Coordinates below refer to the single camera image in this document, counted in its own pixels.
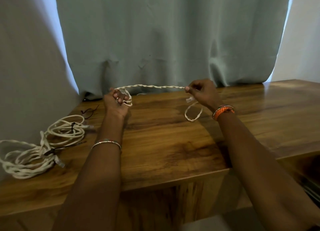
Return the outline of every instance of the orange woven wristband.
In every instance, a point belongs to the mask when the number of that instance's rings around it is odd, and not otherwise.
[[[231,111],[232,113],[235,112],[231,105],[222,105],[214,112],[212,118],[217,121],[218,117],[226,111]]]

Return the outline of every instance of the wooden table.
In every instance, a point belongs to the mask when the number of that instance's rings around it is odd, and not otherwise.
[[[287,80],[218,90],[289,172],[304,157],[318,155],[320,84]],[[251,205],[230,169],[217,122],[207,109],[195,122],[187,121],[187,97],[181,91],[132,97],[123,135],[119,230],[171,229]],[[29,230],[36,230],[30,228],[34,225],[30,220],[37,213],[37,219],[43,216],[47,223],[41,224],[41,230],[49,230],[94,143],[103,103],[83,102],[71,113],[80,114],[80,110],[97,105],[87,120],[94,130],[87,132],[85,142],[59,154],[65,168],[56,165],[31,179],[8,178],[1,183],[2,225],[8,227],[18,220],[18,226],[29,225]],[[195,117],[199,110],[200,105],[196,105],[189,116]]]

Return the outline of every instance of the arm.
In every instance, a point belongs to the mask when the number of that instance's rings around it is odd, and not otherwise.
[[[193,81],[185,89],[212,112],[223,105],[209,79]],[[318,207],[234,113],[222,113],[218,123],[233,169],[267,230],[305,231],[320,223]]]
[[[97,140],[122,141],[127,96],[111,89],[104,96],[105,116]],[[54,223],[53,231],[115,230],[120,194],[120,150],[112,143],[95,146]]]

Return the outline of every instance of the bracelet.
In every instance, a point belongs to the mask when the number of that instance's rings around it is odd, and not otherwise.
[[[213,113],[212,118],[217,121],[217,120],[218,120],[218,117],[219,117],[222,113],[224,113],[224,112],[226,112],[226,111],[230,111],[230,112],[232,112],[232,113],[235,112],[233,106],[223,104],[223,105],[219,106],[219,108]]]
[[[94,146],[97,146],[98,144],[101,144],[101,143],[113,143],[115,145],[118,145],[118,147],[120,148],[120,153],[122,153],[122,147],[121,145],[117,142],[117,141],[114,141],[114,140],[110,140],[110,139],[103,139],[103,140],[99,140],[98,142],[96,142],[91,149],[94,148]]]

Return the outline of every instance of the curtain fold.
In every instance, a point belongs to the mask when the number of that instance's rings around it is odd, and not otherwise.
[[[99,97],[132,84],[266,81],[288,1],[57,0],[57,6],[79,91]]]

